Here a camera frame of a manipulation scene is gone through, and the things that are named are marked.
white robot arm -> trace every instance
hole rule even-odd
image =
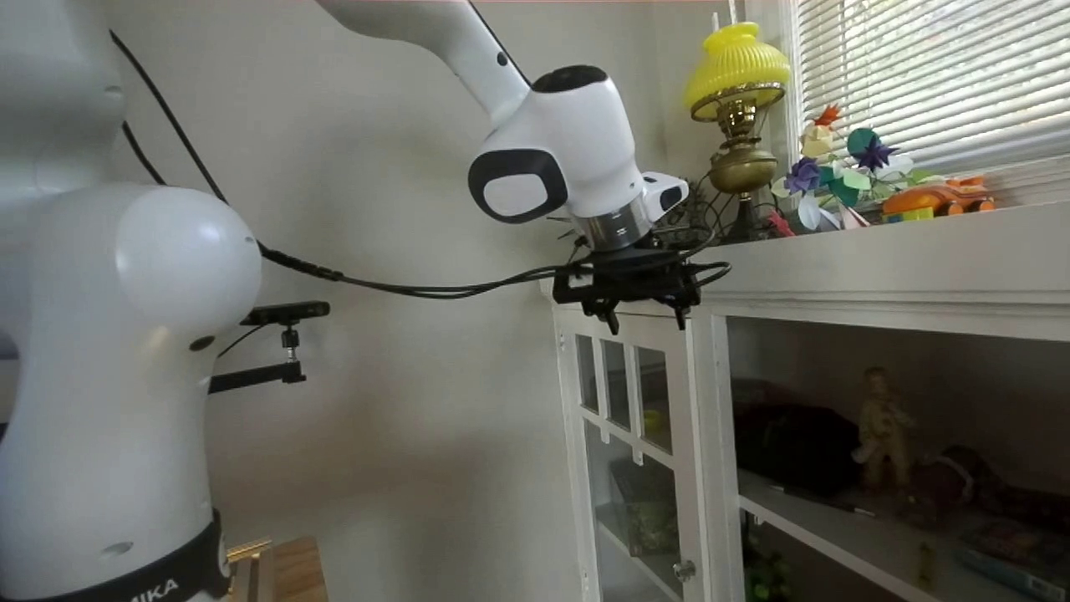
[[[635,137],[615,84],[599,67],[565,67],[528,84],[468,0],[321,0],[344,27],[438,54],[492,117],[468,171],[475,204],[522,224],[565,207],[595,251],[639,244],[689,187],[639,174]]]
[[[468,84],[492,117],[468,187],[492,217],[568,207],[619,258],[685,197],[682,181],[639,174],[602,70],[528,84],[468,0],[321,3]],[[0,435],[0,599],[204,602],[224,592],[204,458],[214,334],[254,308],[264,247],[207,194],[104,181],[120,130],[107,64],[87,0],[0,0],[0,344],[20,355]],[[632,281],[679,288],[659,264],[612,294],[652,298]]]

cabinet shelf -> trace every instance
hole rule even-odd
[[[792,498],[779,485],[749,475],[742,475],[739,508],[910,602],[1023,602],[1023,595],[963,569],[953,555],[953,532],[933,535],[873,515],[849,515]],[[923,545],[933,548],[936,592],[916,585]]]
[[[595,411],[582,411],[582,418],[585,418],[592,428],[609,431],[609,438],[615,438],[615,441],[622,441],[622,445],[629,445],[629,448],[639,448],[642,458],[652,458],[652,462],[659,462],[662,468],[672,472],[672,455],[669,455],[665,448],[655,448],[652,441],[635,438],[632,431],[625,431],[625,428],[605,421],[605,418],[599,418]]]
[[[679,579],[672,572],[672,565],[679,562],[675,555],[642,555],[642,552],[632,552],[629,545],[629,525],[622,518],[622,508],[599,508],[595,512],[595,522],[599,522],[599,535],[609,538],[619,552],[625,552],[639,572],[655,582],[669,599],[679,602]]]
[[[712,247],[706,311],[1070,341],[1070,204]]]

window blinds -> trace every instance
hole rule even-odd
[[[799,110],[933,171],[1070,154],[1070,0],[792,0]]]

white cabinet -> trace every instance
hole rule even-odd
[[[706,291],[685,334],[655,311],[625,318],[619,338],[562,311],[589,602],[742,602],[746,522],[782,555],[792,602],[1027,602],[963,562],[963,535],[1006,518],[1070,535],[1067,224],[1070,207],[1027,207],[716,247],[709,258],[732,274]],[[645,351],[665,358],[672,448],[645,428]],[[736,448],[739,415],[806,405],[856,428],[869,368],[916,421],[910,488],[813,495],[752,472],[749,441]],[[973,498],[936,498],[933,512],[926,475],[950,448],[973,452],[1000,485],[973,465]],[[635,548],[629,512],[612,512],[625,505],[619,465],[672,475],[679,552]],[[1033,599],[1060,599],[1060,575],[1017,579]]]
[[[585,602],[709,599],[689,338],[665,314],[555,324]]]

